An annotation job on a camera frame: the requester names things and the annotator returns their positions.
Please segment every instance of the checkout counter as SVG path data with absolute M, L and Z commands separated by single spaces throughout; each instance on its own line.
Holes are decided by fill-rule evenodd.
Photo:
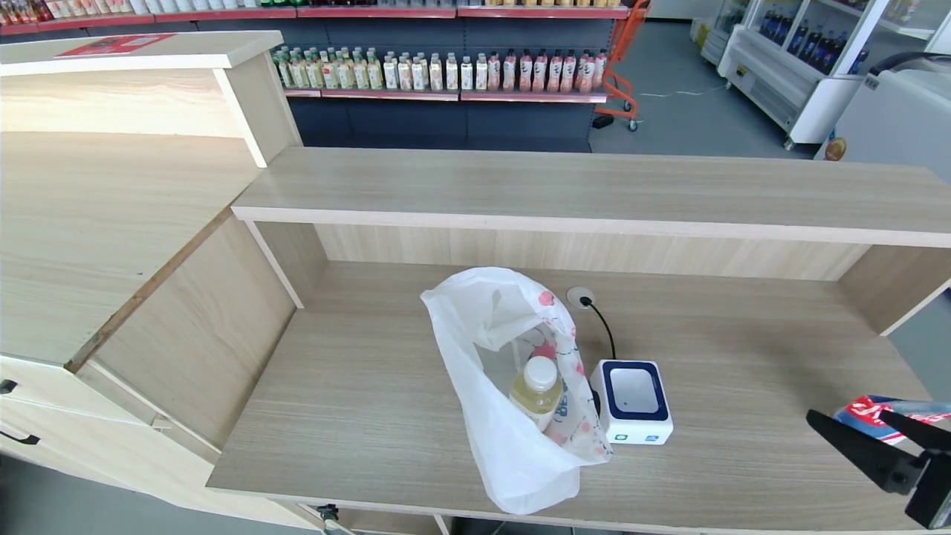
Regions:
M 401 535 L 920 531 L 805 412 L 927 399 L 883 334 L 951 280 L 951 186 L 928 170 L 303 148 L 277 32 L 56 59 L 71 41 L 0 48 L 0 428 L 38 439 L 4 453 L 315 529 L 332 503 Z M 527 517 L 485 494 L 419 300 L 488 265 L 593 290 L 677 421 Z M 593 369 L 602 327 L 574 319 Z

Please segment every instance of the black cable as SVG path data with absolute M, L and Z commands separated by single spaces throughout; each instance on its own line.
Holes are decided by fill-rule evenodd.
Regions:
M 583 307 L 590 307 L 591 310 L 594 310 L 594 313 L 597 314 L 597 317 L 601 318 L 601 323 L 604 324 L 604 329 L 608 332 L 608 340 L 611 341 L 611 360 L 617 360 L 617 352 L 614 350 L 614 335 L 611 334 L 611 328 L 608 327 L 608 320 L 604 319 L 604 316 L 601 315 L 601 311 L 592 303 L 592 300 L 585 296 L 578 300 Z

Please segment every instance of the white plastic bag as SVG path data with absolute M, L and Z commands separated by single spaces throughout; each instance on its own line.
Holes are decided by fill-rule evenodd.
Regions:
M 568 310 L 545 287 L 501 267 L 462 271 L 420 298 L 489 498 L 507 513 L 526 515 L 576 496 L 580 467 L 606 463 L 611 446 Z M 487 367 L 508 365 L 514 377 L 538 354 L 557 361 L 565 389 L 545 434 L 509 401 L 511 378 L 506 386 L 486 374 Z

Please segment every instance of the red sign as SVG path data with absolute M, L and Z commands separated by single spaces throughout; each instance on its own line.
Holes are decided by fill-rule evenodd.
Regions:
M 98 41 L 87 43 L 82 47 L 78 47 L 73 50 L 67 50 L 56 57 L 128 54 L 142 47 L 147 47 L 153 43 L 163 41 L 174 35 L 176 35 L 176 33 L 145 33 L 140 35 L 116 35 L 115 37 L 104 37 Z

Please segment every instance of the gray floor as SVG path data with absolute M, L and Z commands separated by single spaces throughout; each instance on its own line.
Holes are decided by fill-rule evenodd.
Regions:
M 811 158 L 815 147 L 783 150 L 783 132 L 736 90 L 688 38 L 689 25 L 650 22 L 619 72 L 635 82 L 640 128 L 626 122 L 592 132 L 594 152 Z M 676 93 L 686 91 L 697 95 Z M 936 399 L 951 401 L 951 301 L 941 298 L 892 336 Z M 465 523 L 460 535 L 488 535 L 492 523 Z M 576 530 L 580 535 L 583 530 Z M 0 534 L 292 535 L 310 531 L 181 509 L 143 494 L 2 459 Z M 499 535 L 570 535 L 567 528 L 507 525 Z

